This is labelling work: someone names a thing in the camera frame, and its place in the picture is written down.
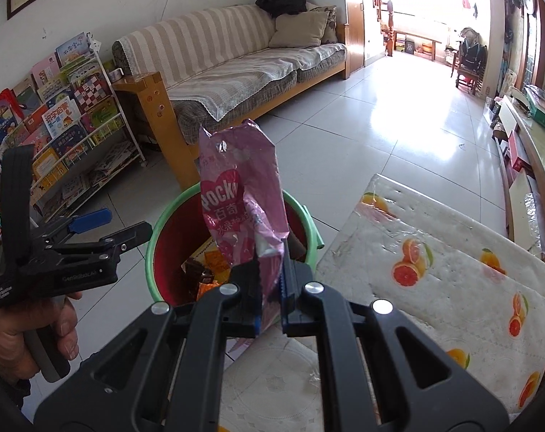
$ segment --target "sofa backrest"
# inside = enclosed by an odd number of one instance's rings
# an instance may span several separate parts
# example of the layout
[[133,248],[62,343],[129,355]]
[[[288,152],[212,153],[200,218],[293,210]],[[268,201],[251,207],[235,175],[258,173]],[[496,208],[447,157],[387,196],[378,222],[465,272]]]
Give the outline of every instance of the sofa backrest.
[[116,41],[113,53],[130,74],[159,71],[170,87],[267,48],[274,31],[273,19],[256,5],[211,8],[135,31]]

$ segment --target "bookshelf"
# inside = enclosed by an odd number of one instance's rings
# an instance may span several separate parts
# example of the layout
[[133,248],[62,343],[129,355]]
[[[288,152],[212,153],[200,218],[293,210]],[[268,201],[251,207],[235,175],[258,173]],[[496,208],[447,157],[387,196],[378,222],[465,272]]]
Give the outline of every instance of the bookshelf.
[[[40,106],[28,112],[29,115],[15,114],[18,107],[11,106],[18,124],[13,124],[15,128],[0,141],[0,170],[7,148],[27,142],[35,144],[31,206],[40,216],[35,224],[48,222],[55,216],[72,215],[129,165],[137,160],[146,165],[100,59],[100,43],[92,34],[81,33],[66,44],[38,64],[49,67],[45,73],[59,69],[57,76],[47,79],[37,65],[31,69],[32,78],[29,74],[26,79],[32,81]],[[85,51],[70,57],[71,50],[82,44]],[[3,93],[14,94],[20,102],[16,92],[21,84]]]

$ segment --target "human hand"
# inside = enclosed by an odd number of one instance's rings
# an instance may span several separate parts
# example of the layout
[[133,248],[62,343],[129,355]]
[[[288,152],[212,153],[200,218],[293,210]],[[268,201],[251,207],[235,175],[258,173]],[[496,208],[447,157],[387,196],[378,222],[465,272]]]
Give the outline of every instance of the human hand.
[[[69,294],[68,297],[78,300],[82,293]],[[40,371],[24,343],[23,333],[47,325],[53,326],[59,352],[66,359],[75,359],[78,356],[77,322],[75,308],[68,298],[63,307],[44,299],[0,309],[0,376],[14,385]]]

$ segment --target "device handle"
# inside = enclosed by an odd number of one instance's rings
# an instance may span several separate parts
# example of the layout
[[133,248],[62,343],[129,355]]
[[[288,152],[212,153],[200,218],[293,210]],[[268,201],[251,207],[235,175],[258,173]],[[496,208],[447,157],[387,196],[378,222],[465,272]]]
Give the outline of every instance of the device handle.
[[[53,301],[63,306],[64,297],[53,297]],[[59,352],[57,336],[50,325],[26,331],[24,342],[47,382],[57,382],[70,373],[69,361]]]

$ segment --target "sofa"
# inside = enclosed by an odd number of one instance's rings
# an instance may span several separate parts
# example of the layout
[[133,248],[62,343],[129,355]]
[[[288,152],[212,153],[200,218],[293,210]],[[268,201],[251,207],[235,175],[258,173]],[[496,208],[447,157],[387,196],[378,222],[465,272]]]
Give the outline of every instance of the sofa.
[[[341,42],[346,30],[337,24]],[[199,180],[201,126],[215,132],[256,119],[334,74],[347,77],[345,44],[269,48],[274,33],[268,13],[236,5],[168,19],[113,44],[126,75],[113,86],[136,94],[121,95],[125,105],[132,99],[133,129],[155,138],[182,189]]]

